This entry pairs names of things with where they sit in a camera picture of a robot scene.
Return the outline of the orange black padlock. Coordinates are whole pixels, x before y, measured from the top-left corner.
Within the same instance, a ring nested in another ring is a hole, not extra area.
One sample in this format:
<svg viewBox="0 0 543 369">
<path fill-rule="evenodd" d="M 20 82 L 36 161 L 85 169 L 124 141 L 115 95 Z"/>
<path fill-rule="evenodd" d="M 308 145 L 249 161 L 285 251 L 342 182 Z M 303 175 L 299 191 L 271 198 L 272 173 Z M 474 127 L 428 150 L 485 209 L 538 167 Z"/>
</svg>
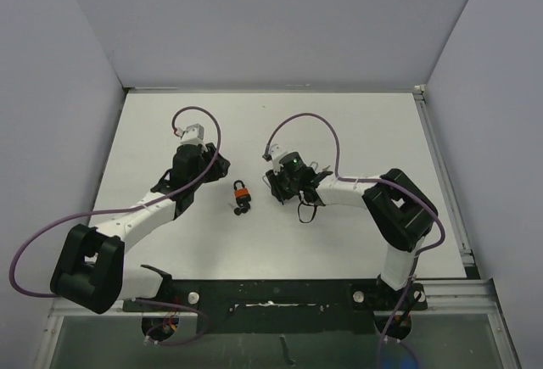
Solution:
<svg viewBox="0 0 543 369">
<path fill-rule="evenodd" d="M 246 188 L 242 180 L 236 180 L 233 182 L 234 197 L 236 204 L 241 206 L 242 204 L 247 204 L 251 201 L 251 195 L 248 188 Z"/>
</svg>

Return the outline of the brass padlock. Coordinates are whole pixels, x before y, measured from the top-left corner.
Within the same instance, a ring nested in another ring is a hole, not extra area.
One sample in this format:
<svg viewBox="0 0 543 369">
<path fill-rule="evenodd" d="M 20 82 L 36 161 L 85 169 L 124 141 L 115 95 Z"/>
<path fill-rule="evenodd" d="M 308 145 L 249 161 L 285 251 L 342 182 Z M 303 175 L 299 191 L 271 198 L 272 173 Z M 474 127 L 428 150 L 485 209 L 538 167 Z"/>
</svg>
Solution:
<svg viewBox="0 0 543 369">
<path fill-rule="evenodd" d="M 272 188 L 272 176 L 273 176 L 273 174 L 266 173 L 262 177 L 262 181 L 266 184 L 266 186 L 268 188 Z"/>
</svg>

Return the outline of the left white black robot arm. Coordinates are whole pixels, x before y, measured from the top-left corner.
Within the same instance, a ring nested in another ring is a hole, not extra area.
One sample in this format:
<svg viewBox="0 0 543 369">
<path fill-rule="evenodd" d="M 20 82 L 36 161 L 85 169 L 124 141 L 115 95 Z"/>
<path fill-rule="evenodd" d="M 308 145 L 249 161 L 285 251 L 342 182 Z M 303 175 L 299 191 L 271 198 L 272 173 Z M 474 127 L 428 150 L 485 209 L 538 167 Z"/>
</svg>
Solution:
<svg viewBox="0 0 543 369">
<path fill-rule="evenodd" d="M 116 301 L 138 299 L 153 310 L 172 301 L 167 273 L 149 265 L 128 267 L 126 254 L 159 227 L 182 215 L 204 183 L 227 176 L 230 161 L 214 143 L 184 143 L 158 182 L 131 211 L 95 226 L 73 226 L 64 241 L 50 282 L 53 294 L 97 314 Z"/>
</svg>

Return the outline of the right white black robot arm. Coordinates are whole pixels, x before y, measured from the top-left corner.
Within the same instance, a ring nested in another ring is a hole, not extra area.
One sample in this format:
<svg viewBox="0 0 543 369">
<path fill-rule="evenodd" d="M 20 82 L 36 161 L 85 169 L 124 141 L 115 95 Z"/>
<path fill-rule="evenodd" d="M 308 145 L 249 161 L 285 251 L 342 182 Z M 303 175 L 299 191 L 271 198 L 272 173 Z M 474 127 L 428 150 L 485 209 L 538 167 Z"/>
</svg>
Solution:
<svg viewBox="0 0 543 369">
<path fill-rule="evenodd" d="M 313 209 L 344 205 L 366 210 L 387 243 L 379 277 L 380 303 L 398 308 L 408 298 L 406 285 L 413 275 L 417 252 L 438 217 L 437 209 L 401 170 L 378 177 L 339 177 L 315 171 L 298 152 L 279 150 L 263 155 L 272 164 L 266 173 L 271 195 L 280 203 L 293 197 Z"/>
</svg>

